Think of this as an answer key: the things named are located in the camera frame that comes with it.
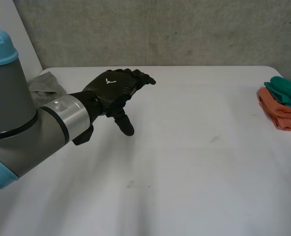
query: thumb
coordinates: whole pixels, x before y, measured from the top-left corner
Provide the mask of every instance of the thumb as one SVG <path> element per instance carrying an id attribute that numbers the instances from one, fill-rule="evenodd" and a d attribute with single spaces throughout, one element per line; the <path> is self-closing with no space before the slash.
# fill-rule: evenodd
<path id="1" fill-rule="evenodd" d="M 114 119 L 120 130 L 125 135 L 132 136 L 134 134 L 134 127 L 131 124 L 129 117 L 125 114 L 124 109 L 120 109 L 120 111 L 115 112 Z"/>

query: black gloved finger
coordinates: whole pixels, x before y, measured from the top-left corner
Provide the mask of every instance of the black gloved finger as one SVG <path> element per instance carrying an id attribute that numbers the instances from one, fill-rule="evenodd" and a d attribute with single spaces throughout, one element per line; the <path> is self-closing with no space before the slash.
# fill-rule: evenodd
<path id="1" fill-rule="evenodd" d="M 114 112 L 113 118 L 116 124 L 119 126 L 120 130 L 127 136 L 132 136 L 134 134 L 134 127 L 130 122 L 129 117 L 126 115 L 124 109 Z"/>
<path id="2" fill-rule="evenodd" d="M 141 72 L 140 70 L 131 71 L 130 69 L 117 69 L 116 72 L 121 72 L 130 75 L 131 77 L 137 79 L 138 83 L 136 85 L 136 90 L 140 90 L 144 85 L 155 85 L 156 81 L 150 77 L 148 74 Z"/>

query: robotic hand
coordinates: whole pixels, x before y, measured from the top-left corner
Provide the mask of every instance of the robotic hand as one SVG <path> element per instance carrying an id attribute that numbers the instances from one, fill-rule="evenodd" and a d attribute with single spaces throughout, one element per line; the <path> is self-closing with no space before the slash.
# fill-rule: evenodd
<path id="1" fill-rule="evenodd" d="M 82 92 L 71 94 L 79 99 L 91 114 L 91 123 L 96 116 L 95 101 L 100 102 L 99 114 L 113 117 L 120 130 L 127 136 L 134 134 L 134 128 L 125 114 L 124 106 L 134 93 L 144 85 L 155 85 L 156 81 L 139 70 L 129 69 L 108 70 L 90 82 Z M 87 142 L 92 133 L 93 125 L 83 134 L 73 139 L 76 145 Z"/>
<path id="2" fill-rule="evenodd" d="M 98 116 L 113 117 L 124 134 L 133 135 L 123 108 L 137 90 L 155 83 L 139 70 L 108 70 L 83 91 L 36 109 L 17 51 L 9 35 L 0 30 L 0 189 L 69 141 L 87 142 Z"/>

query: folded towel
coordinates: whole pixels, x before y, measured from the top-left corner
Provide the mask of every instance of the folded towel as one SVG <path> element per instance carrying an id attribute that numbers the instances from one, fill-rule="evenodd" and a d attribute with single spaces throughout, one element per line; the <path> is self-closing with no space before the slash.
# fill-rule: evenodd
<path id="1" fill-rule="evenodd" d="M 272 77 L 271 85 L 280 93 L 287 95 L 291 99 L 291 81 L 280 76 Z"/>
<path id="2" fill-rule="evenodd" d="M 66 95 L 66 91 L 58 84 L 56 77 L 51 72 L 39 75 L 28 81 L 28 86 L 36 107 L 41 107 Z"/>
<path id="3" fill-rule="evenodd" d="M 267 88 L 260 88 L 258 100 L 277 129 L 291 131 L 291 107 L 278 103 Z"/>
<path id="4" fill-rule="evenodd" d="M 289 96 L 276 90 L 270 82 L 264 82 L 264 85 L 279 103 L 291 107 L 291 98 Z"/>

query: gray wall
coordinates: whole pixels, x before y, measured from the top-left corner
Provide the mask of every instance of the gray wall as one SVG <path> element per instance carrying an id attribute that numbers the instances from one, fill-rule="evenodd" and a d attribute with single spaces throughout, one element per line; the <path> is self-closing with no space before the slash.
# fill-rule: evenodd
<path id="1" fill-rule="evenodd" d="M 291 0 L 14 0 L 44 68 L 268 65 L 291 78 Z"/>

